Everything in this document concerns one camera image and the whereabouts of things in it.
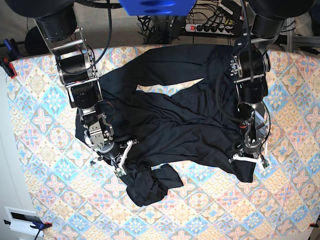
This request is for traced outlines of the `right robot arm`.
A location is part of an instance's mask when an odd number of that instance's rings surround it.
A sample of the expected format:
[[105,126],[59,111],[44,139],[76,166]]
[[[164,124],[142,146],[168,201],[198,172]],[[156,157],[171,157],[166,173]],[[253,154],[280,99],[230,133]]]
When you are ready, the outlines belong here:
[[70,106],[76,108],[84,127],[84,141],[99,154],[91,161],[110,162],[118,177],[126,174],[124,164],[137,140],[119,145],[113,126],[99,105],[103,101],[94,52],[79,26],[73,0],[7,0],[16,14],[34,19],[47,49],[55,57],[59,78],[67,90]]

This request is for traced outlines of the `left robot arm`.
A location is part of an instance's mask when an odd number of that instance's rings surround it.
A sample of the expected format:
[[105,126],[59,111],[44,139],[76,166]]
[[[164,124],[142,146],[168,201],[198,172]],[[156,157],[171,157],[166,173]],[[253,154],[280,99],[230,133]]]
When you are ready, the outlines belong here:
[[235,41],[230,61],[238,97],[238,117],[243,142],[236,144],[236,153],[229,160],[270,166],[266,159],[271,127],[265,124],[270,113],[263,99],[268,95],[266,80],[271,63],[267,47],[286,32],[285,21],[308,12],[314,0],[242,0],[242,31]]

